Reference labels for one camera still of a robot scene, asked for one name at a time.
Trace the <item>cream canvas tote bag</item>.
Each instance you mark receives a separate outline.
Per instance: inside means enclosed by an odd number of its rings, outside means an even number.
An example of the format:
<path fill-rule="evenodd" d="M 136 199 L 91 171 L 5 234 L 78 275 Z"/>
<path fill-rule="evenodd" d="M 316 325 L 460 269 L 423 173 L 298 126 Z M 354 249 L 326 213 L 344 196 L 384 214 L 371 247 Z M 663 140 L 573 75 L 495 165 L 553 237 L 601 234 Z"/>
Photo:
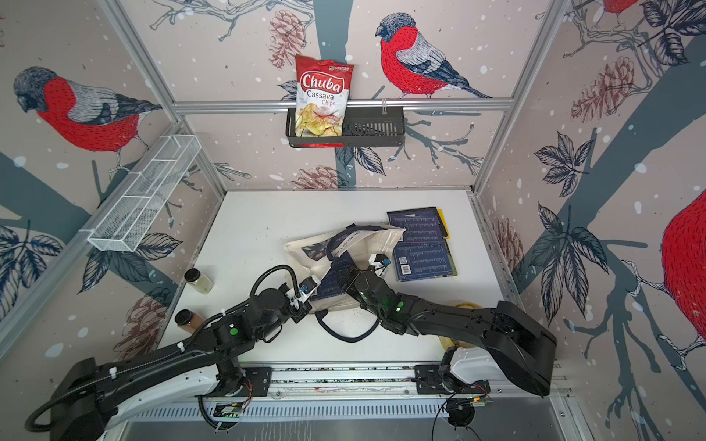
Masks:
<path fill-rule="evenodd" d="M 350 253 L 358 269 L 371 269 L 383 278 L 388 267 L 375 269 L 370 266 L 369 258 L 375 254 L 384 254 L 392 262 L 393 250 L 402 242 L 403 235 L 404 229 L 390 224 L 351 224 L 344 229 L 288 242 L 284 245 L 284 251 L 288 265 L 292 267 L 299 281 L 316 276 L 321 284 L 333 260 L 345 252 Z M 369 337 L 380 325 L 376 321 L 369 330 L 359 336 L 342 336 L 325 323 L 325 316 L 329 312 L 359 307 L 358 303 L 347 293 L 323 301 L 313 301 L 312 297 L 308 300 L 312 304 L 312 310 L 309 313 L 327 334 L 339 341 L 349 344 L 358 343 Z"/>

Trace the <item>navy thin Chinese book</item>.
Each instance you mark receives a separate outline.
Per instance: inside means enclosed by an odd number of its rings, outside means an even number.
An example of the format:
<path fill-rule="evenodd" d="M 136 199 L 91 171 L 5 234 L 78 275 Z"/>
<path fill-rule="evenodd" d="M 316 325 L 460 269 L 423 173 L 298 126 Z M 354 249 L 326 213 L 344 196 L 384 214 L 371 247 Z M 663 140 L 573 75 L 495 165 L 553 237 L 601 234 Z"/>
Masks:
<path fill-rule="evenodd" d="M 458 275 L 445 239 L 431 243 L 399 243 L 393 250 L 393 260 L 400 282 Z"/>

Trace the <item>navy Chinese classics book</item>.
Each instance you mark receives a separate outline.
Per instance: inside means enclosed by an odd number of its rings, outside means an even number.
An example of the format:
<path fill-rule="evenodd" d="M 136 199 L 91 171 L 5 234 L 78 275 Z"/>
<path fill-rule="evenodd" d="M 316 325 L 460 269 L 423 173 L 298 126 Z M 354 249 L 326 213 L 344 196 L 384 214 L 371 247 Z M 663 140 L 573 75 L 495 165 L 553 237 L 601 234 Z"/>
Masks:
<path fill-rule="evenodd" d="M 437 208 L 388 211 L 387 216 L 389 224 L 404 229 L 404 242 L 433 243 L 448 238 L 447 227 Z"/>

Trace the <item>navy Chinese poetry book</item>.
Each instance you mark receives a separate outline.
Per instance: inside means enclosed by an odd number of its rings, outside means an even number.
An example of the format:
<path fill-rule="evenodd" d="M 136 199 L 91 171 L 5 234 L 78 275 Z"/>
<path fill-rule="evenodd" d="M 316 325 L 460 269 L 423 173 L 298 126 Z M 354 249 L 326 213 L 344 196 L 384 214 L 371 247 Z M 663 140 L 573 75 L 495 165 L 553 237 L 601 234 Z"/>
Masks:
<path fill-rule="evenodd" d="M 342 285 L 349 277 L 351 271 L 356 268 L 357 265 L 349 252 L 336 257 L 313 295 L 312 300 L 323 301 L 345 295 L 346 292 L 343 290 Z"/>

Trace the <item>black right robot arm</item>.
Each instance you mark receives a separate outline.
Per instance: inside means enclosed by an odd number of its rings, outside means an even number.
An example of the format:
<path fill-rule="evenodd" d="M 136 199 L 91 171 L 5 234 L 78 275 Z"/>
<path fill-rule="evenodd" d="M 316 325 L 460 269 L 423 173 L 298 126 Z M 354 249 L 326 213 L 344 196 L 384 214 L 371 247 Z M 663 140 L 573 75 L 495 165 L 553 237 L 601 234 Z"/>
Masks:
<path fill-rule="evenodd" d="M 494 308 L 441 305 L 393 291 L 372 270 L 351 269 L 338 285 L 394 334 L 442 336 L 480 347 L 520 389 L 550 394 L 556 337 L 520 307 L 499 301 Z"/>

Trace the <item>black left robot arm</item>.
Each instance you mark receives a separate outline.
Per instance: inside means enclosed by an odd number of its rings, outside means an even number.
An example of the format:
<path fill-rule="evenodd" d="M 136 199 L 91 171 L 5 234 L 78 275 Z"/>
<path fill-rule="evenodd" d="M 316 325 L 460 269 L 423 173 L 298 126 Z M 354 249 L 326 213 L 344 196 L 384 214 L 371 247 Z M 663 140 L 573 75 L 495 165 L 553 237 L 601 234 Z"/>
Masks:
<path fill-rule="evenodd" d="M 103 365 L 81 360 L 51 399 L 25 422 L 52 440 L 94 440 L 112 426 L 184 397 L 236 397 L 250 401 L 268 391 L 269 367 L 242 367 L 239 356 L 270 343 L 288 321 L 298 323 L 312 305 L 301 286 L 268 288 L 206 319 L 188 338 L 150 354 Z"/>

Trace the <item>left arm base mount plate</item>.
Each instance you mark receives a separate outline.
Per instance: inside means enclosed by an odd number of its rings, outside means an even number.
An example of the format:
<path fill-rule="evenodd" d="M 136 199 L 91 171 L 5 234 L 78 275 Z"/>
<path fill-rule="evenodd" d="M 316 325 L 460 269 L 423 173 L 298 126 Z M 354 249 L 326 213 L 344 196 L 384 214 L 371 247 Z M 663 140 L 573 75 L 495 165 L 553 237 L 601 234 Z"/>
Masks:
<path fill-rule="evenodd" d="M 266 397 L 270 388 L 271 367 L 217 366 L 216 387 L 207 394 L 209 398 Z"/>

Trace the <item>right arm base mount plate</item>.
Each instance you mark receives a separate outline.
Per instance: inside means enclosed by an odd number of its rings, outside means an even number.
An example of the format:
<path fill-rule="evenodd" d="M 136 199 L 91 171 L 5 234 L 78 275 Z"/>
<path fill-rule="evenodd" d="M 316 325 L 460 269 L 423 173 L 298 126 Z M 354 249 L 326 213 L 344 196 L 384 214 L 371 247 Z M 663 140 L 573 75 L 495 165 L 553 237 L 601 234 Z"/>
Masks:
<path fill-rule="evenodd" d="M 451 395 L 451 394 L 479 394 L 490 393 L 487 380 L 476 380 L 466 383 L 455 377 L 450 372 L 449 365 L 421 364 L 414 367 L 414 382 L 419 395 Z"/>

